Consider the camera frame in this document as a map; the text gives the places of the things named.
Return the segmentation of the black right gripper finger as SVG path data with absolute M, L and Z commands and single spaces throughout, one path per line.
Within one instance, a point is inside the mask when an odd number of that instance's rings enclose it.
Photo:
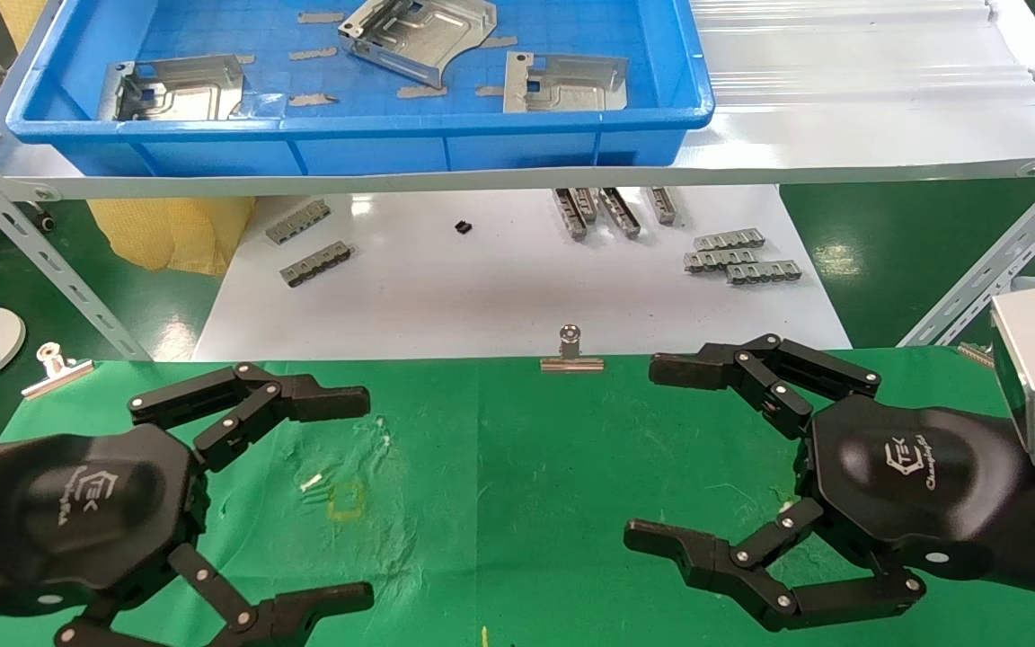
M 793 386 L 836 402 L 851 394 L 875 398 L 880 377 L 775 334 L 743 344 L 705 343 L 694 355 L 650 357 L 650 381 L 658 386 L 719 392 L 734 390 L 787 439 L 809 437 L 814 406 Z
M 879 554 L 868 557 L 870 577 L 797 589 L 777 581 L 768 572 L 769 565 L 808 539 L 822 519 L 821 504 L 805 497 L 740 545 L 637 518 L 625 524 L 622 540 L 634 552 L 672 561 L 690 589 L 734 599 L 771 633 L 900 616 L 924 597 L 920 578 Z

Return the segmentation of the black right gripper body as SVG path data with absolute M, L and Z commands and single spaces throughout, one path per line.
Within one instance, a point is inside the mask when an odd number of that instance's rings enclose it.
M 1017 578 L 1012 504 L 1028 458 L 1010 421 L 850 396 L 814 414 L 808 432 L 802 494 L 823 509 L 818 536 L 846 560 Z

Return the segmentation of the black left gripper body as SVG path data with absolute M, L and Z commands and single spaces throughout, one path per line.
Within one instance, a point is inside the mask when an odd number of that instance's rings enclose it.
M 0 616 L 144 605 L 210 503 L 193 451 L 159 427 L 0 443 Z

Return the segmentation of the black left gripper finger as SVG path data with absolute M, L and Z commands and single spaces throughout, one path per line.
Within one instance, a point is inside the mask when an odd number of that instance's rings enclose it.
M 225 621 L 209 646 L 305 646 L 317 623 L 329 616 L 360 613 L 375 602 L 373 586 L 359 581 L 278 594 L 250 605 L 193 545 L 167 556 L 173 574 L 185 579 Z M 157 646 L 157 642 L 111 627 L 118 602 L 99 598 L 55 634 L 57 646 Z
M 128 402 L 134 423 L 176 429 L 217 415 L 193 440 L 202 470 L 218 472 L 283 421 L 345 421 L 369 414 L 365 386 L 322 386 L 312 374 L 242 363 L 200 374 Z

